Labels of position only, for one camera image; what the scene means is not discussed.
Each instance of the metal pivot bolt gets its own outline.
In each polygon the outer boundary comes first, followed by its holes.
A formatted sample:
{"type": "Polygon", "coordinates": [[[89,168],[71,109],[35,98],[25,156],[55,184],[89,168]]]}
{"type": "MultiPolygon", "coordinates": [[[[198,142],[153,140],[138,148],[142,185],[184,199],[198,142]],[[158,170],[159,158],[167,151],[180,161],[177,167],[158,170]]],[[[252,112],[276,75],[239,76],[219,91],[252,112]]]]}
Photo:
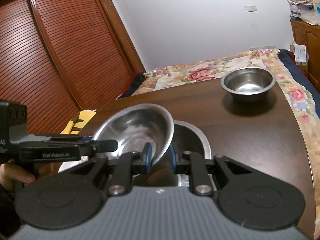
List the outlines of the metal pivot bolt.
{"type": "Polygon", "coordinates": [[[109,187],[108,192],[110,195],[119,195],[124,192],[124,186],[112,185],[109,187]]]}
{"type": "Polygon", "coordinates": [[[196,186],[196,191],[200,194],[206,194],[211,191],[211,187],[208,185],[198,185],[196,186]]]}

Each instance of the gray ribbed surface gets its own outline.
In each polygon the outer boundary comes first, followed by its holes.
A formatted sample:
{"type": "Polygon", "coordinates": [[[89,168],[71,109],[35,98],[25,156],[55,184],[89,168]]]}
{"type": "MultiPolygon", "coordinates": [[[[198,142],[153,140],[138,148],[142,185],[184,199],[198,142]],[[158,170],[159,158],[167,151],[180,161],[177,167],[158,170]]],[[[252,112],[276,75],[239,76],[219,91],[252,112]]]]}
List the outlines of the gray ribbed surface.
{"type": "Polygon", "coordinates": [[[307,240],[296,228],[259,232],[227,220],[212,199],[191,194],[186,187],[134,187],[110,198],[99,214],[70,229],[46,231],[25,226],[17,240],[307,240]]]}

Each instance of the louvered door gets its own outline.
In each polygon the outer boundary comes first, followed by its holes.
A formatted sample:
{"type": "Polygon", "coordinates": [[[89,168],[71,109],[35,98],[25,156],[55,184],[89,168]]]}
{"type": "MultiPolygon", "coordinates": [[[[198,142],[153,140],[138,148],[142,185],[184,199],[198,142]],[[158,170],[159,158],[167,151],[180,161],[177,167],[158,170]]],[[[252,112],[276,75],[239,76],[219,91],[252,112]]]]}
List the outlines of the louvered door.
{"type": "Polygon", "coordinates": [[[60,132],[79,108],[52,64],[28,0],[0,1],[0,16],[0,98],[27,105],[29,132],[60,132]]]}
{"type": "Polygon", "coordinates": [[[96,0],[35,0],[45,31],[85,107],[114,100],[131,73],[96,0]]]}

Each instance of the floral bedspread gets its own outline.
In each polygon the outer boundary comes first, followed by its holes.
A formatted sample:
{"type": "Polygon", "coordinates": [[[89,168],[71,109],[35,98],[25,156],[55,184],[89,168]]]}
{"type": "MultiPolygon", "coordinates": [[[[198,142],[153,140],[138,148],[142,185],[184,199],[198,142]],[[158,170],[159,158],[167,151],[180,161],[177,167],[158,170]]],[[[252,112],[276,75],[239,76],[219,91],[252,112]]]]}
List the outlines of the floral bedspread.
{"type": "Polygon", "coordinates": [[[279,60],[278,52],[278,49],[256,50],[218,60],[157,68],[145,74],[147,79],[134,95],[221,78],[231,70],[241,67],[257,66],[272,71],[292,108],[307,146],[316,192],[315,233],[320,235],[320,137],[317,136],[320,134],[320,119],[316,115],[312,94],[292,78],[279,60]]]}

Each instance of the wooden table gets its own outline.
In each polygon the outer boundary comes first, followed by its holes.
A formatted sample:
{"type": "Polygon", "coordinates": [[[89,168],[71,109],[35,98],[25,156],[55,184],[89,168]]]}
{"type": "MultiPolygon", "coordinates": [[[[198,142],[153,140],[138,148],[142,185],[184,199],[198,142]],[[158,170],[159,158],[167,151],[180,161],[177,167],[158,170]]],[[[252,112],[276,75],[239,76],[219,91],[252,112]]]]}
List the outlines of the wooden table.
{"type": "Polygon", "coordinates": [[[105,105],[80,135],[92,136],[108,117],[139,103],[161,105],[174,120],[197,126],[207,136],[214,155],[226,155],[295,185],[306,200],[298,227],[313,239],[315,194],[308,154],[278,84],[266,101],[253,105],[235,102],[220,86],[220,79],[119,99],[105,105]]]}

